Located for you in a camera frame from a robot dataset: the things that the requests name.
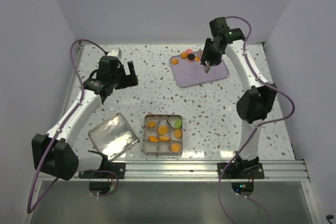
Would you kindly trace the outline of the square cookie tin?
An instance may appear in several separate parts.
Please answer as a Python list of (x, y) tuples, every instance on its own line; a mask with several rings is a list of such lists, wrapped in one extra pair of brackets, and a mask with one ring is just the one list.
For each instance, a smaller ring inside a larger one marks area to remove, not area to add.
[[(174, 137), (174, 131), (177, 129), (174, 127), (175, 121), (177, 119), (182, 120), (182, 126), (179, 128), (182, 131), (181, 138)], [(156, 126), (154, 128), (148, 128), (148, 121), (155, 121)], [(169, 131), (165, 135), (158, 134), (158, 127), (167, 126)], [(158, 141), (156, 143), (149, 141), (149, 136), (155, 136), (159, 139), (160, 136), (169, 137), (170, 140), (168, 142)], [(171, 145), (177, 143), (181, 146), (180, 152), (172, 152)], [(167, 156), (167, 157), (178, 157), (183, 153), (183, 118), (181, 115), (176, 114), (148, 114), (144, 119), (144, 127), (143, 127), (143, 147), (142, 151), (146, 156)]]

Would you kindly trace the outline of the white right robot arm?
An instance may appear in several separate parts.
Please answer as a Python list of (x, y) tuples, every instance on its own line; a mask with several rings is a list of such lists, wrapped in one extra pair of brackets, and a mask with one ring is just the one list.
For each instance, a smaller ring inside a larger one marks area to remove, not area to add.
[(260, 124), (272, 110), (277, 86), (268, 83), (260, 73), (247, 49), (247, 36), (241, 29), (230, 28), (226, 17), (213, 19), (209, 26), (212, 37), (206, 40), (201, 56), (205, 72), (218, 66), (222, 56), (226, 55), (243, 85), (244, 94), (236, 103), (237, 114), (242, 120), (242, 132), (234, 172), (236, 176), (246, 178), (253, 171), (252, 165), (259, 162)]

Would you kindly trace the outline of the orange round sandwich cookie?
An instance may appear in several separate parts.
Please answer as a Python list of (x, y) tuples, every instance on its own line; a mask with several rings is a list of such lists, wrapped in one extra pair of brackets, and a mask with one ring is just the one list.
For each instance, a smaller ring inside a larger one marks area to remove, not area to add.
[(172, 152), (180, 152), (181, 151), (181, 146), (180, 144), (174, 143), (171, 145), (171, 151)]

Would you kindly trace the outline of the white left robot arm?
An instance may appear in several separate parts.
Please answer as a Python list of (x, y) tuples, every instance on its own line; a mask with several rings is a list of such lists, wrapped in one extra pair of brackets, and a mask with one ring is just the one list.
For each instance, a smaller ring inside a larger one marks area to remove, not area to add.
[(114, 90), (134, 87), (139, 84), (132, 61), (127, 63), (130, 73), (118, 57), (103, 56), (98, 68), (81, 83), (77, 99), (60, 121), (45, 134), (36, 134), (32, 139), (34, 167), (37, 173), (45, 173), (63, 180), (75, 173), (91, 171), (97, 178), (109, 172), (107, 155), (89, 151), (79, 157), (72, 149), (81, 129)]

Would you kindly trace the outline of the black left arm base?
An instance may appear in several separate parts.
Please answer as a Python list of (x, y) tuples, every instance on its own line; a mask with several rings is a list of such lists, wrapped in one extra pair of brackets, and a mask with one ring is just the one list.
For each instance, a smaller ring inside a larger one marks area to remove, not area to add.
[(109, 162), (104, 168), (99, 168), (94, 171), (80, 172), (78, 177), (81, 179), (124, 179), (125, 171), (125, 163)]

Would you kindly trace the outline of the silver tin lid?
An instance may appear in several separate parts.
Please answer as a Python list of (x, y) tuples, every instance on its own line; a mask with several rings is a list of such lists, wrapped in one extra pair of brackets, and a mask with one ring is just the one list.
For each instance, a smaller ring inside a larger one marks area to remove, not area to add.
[(88, 136), (96, 150), (110, 161), (122, 156), (140, 142), (137, 133), (121, 113), (94, 127)]

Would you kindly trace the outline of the orange fish cookie front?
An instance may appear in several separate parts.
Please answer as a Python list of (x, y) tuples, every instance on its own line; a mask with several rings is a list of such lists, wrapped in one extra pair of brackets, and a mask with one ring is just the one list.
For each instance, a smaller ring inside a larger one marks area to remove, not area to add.
[(154, 143), (156, 143), (156, 142), (159, 141), (159, 139), (156, 138), (155, 136), (149, 136), (149, 141), (150, 141), (150, 142), (154, 142)]

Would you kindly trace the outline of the green round cookie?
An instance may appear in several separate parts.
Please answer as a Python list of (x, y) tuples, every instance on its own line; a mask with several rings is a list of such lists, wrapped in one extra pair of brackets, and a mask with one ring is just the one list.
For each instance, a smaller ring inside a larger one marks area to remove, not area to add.
[(182, 126), (182, 120), (181, 119), (177, 119), (175, 121), (174, 127), (179, 129)]

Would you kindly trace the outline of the orange round cookie front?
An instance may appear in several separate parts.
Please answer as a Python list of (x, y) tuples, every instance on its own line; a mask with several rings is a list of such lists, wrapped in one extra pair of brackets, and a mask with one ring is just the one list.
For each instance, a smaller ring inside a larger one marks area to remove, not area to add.
[(166, 136), (160, 136), (159, 140), (162, 141), (162, 142), (168, 142), (170, 140), (170, 138), (166, 137)]

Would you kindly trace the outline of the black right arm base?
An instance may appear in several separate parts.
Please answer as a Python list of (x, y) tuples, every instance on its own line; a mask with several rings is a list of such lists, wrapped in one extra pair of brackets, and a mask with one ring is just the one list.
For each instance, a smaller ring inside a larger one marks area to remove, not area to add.
[(264, 168), (259, 162), (259, 157), (252, 160), (242, 159), (236, 152), (233, 158), (227, 162), (219, 162), (217, 165), (218, 179), (264, 179)]

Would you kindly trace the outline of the orange chip cookie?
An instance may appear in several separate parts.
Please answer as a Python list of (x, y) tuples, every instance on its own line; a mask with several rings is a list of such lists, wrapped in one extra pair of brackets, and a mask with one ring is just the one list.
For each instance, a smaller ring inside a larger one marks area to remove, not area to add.
[(168, 131), (169, 131), (169, 128), (167, 126), (160, 126), (157, 129), (157, 132), (159, 135), (165, 135), (168, 133)]

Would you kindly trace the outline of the metal serving tongs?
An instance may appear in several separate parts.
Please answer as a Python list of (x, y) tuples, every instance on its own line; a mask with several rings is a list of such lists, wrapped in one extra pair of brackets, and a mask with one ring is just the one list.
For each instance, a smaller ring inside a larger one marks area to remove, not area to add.
[(205, 62), (205, 73), (209, 73), (211, 65), (208, 61)]

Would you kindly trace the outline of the orange flower cookie front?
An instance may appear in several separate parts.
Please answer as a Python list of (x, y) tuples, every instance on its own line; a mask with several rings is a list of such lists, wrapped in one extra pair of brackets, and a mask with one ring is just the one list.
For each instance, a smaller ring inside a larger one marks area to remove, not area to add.
[(147, 127), (148, 128), (154, 128), (156, 126), (156, 122), (155, 121), (148, 121), (147, 123)]

